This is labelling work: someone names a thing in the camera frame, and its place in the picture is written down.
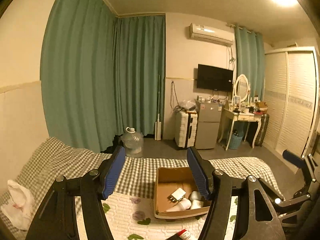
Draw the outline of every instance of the television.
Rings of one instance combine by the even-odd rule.
[[[197,88],[232,91],[233,70],[198,64]]]

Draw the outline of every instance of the metal screw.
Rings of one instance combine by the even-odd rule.
[[[99,173],[99,171],[96,170],[96,169],[89,171],[89,174],[90,174],[91,176],[96,176],[98,173]]]
[[[214,174],[216,174],[217,176],[221,176],[223,175],[223,171],[218,169],[214,171]]]
[[[250,175],[248,178],[251,182],[255,182],[257,178],[255,176]]]
[[[61,181],[63,181],[63,179],[64,179],[64,177],[60,175],[56,178],[56,182],[61,182]]]

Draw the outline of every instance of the white suitcase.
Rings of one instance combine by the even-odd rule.
[[[194,145],[196,138],[197,118],[198,115],[196,112],[177,112],[174,139],[178,147],[188,148]]]

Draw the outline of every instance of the white quilted mattress cover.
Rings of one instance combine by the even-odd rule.
[[[156,219],[153,212],[153,199],[139,198],[114,192],[102,204],[115,240],[158,239],[165,240],[182,229],[199,237],[206,215],[179,220]],[[228,227],[225,240],[232,240],[237,213],[237,197],[231,199]],[[78,231],[81,240],[87,240],[82,210],[77,215]]]

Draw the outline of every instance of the bed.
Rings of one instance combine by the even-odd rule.
[[[64,175],[68,179],[80,177],[97,168],[110,156],[88,149],[72,148],[51,137],[34,151],[15,180],[30,189],[33,194],[34,215],[57,176]],[[270,167],[258,158],[239,157],[210,162],[215,168],[222,169],[232,177],[246,178],[248,175],[254,175],[263,178],[282,195]],[[108,207],[106,217],[115,240],[167,239],[183,228],[191,231],[196,237],[199,236],[205,215],[176,221],[159,220],[153,216],[152,198],[157,168],[187,166],[187,160],[126,157],[114,193],[102,201],[104,206]],[[0,197],[0,205],[7,203],[9,198],[9,193],[5,192]],[[233,197],[225,239],[232,239],[236,205],[237,199]],[[76,213],[80,239],[86,240],[79,197],[76,197]],[[1,211],[0,218],[18,240],[25,239],[27,232],[13,227]]]

